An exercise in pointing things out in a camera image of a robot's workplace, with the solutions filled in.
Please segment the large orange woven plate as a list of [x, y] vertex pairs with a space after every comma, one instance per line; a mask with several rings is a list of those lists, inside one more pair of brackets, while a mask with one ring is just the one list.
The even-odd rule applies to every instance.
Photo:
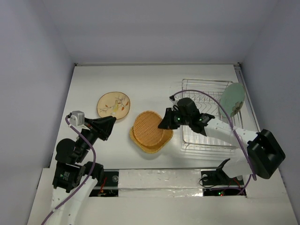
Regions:
[[173, 131], [159, 129], [154, 125], [133, 125], [129, 132], [131, 140], [145, 153], [159, 152], [172, 139]]

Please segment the small orange woven plate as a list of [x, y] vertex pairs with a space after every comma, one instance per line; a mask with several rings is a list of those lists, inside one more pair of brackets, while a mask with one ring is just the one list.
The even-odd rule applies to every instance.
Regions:
[[154, 111], [140, 113], [133, 125], [133, 133], [137, 141], [147, 147], [158, 144], [165, 134], [163, 129], [158, 128], [161, 121], [161, 116]]

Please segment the beige leaf pattern plate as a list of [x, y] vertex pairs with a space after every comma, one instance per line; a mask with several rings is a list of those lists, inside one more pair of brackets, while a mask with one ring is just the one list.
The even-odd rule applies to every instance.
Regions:
[[129, 113], [130, 98], [122, 92], [108, 92], [97, 103], [97, 113], [102, 117], [113, 116], [117, 120], [123, 119]]

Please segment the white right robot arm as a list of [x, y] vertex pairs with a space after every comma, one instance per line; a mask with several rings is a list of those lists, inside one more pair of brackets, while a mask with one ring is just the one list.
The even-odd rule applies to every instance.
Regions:
[[240, 157], [224, 160], [221, 169], [216, 171], [216, 179], [222, 184], [240, 175], [269, 179], [285, 160], [284, 151], [270, 131], [249, 131], [235, 127], [230, 122], [225, 123], [213, 115], [200, 112], [194, 101], [187, 97], [166, 109], [158, 128], [175, 130], [180, 126], [188, 126], [197, 134], [219, 139], [241, 149]]

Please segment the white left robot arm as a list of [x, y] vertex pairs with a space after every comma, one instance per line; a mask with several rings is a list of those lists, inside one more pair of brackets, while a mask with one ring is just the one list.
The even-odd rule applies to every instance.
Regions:
[[105, 172], [103, 165], [96, 162], [93, 148], [98, 139], [108, 139], [116, 118], [108, 116], [92, 120], [85, 118], [83, 112], [74, 111], [65, 120], [78, 137], [75, 141], [62, 139], [56, 146], [52, 210], [42, 222], [44, 225], [75, 225], [89, 196], [115, 196], [118, 193], [115, 188], [119, 173]]

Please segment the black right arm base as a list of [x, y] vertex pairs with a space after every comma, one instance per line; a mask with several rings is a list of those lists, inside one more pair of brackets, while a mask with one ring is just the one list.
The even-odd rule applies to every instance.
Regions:
[[236, 177], [229, 178], [228, 175], [223, 171], [225, 164], [230, 159], [224, 160], [217, 168], [215, 169], [208, 169], [208, 170], [201, 170], [201, 178], [199, 180], [199, 185], [204, 188], [214, 188], [216, 186], [230, 186], [240, 185]]

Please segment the white foam front panel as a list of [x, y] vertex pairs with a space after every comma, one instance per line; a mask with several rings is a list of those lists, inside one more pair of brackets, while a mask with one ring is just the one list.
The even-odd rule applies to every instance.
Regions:
[[138, 169], [120, 170], [119, 197], [202, 197], [200, 170]]

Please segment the green flower pattern plate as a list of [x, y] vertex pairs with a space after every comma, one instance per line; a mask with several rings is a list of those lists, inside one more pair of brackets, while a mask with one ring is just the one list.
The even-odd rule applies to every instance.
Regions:
[[245, 100], [245, 89], [240, 83], [232, 83], [224, 90], [220, 104], [231, 118], [242, 108]]

